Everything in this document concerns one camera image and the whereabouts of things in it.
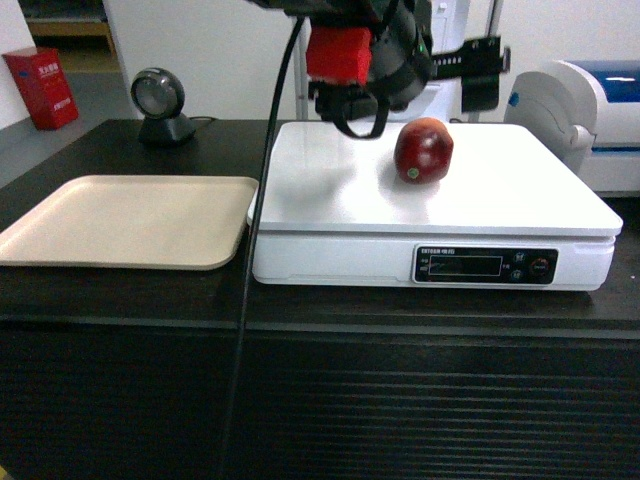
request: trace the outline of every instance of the scale button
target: scale button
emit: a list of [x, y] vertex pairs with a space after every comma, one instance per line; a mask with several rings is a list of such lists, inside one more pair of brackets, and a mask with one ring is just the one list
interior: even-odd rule
[[533, 262], [531, 262], [531, 265], [529, 265], [529, 271], [531, 272], [531, 275], [536, 277], [542, 277], [543, 275], [546, 275], [547, 273], [549, 273], [549, 269], [549, 260], [542, 257], [536, 258]]

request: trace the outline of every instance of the red apple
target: red apple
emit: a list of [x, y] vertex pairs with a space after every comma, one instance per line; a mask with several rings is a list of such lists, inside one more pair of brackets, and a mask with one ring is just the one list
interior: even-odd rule
[[430, 183], [445, 177], [452, 154], [453, 139], [446, 125], [436, 118], [418, 118], [400, 130], [393, 160], [405, 182]]

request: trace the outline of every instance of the cabinet panel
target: cabinet panel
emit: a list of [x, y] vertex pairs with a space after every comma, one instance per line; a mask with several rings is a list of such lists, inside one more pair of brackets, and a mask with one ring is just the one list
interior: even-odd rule
[[637, 345], [253, 334], [244, 354], [230, 479], [640, 474]]
[[20, 480], [211, 478], [233, 344], [171, 330], [3, 331], [0, 464]]

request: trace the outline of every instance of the white digital scale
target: white digital scale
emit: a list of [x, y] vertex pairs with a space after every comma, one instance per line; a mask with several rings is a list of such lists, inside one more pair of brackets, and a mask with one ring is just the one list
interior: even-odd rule
[[258, 281], [529, 290], [605, 281], [622, 220], [525, 128], [449, 124], [447, 176], [410, 185], [393, 162], [402, 126], [389, 123], [377, 140], [321, 122], [282, 127]]

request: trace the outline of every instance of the beige tray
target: beige tray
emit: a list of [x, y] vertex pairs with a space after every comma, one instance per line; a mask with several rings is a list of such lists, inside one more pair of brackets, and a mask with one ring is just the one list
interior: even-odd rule
[[258, 182], [87, 176], [0, 234], [0, 264], [209, 270], [233, 258]]

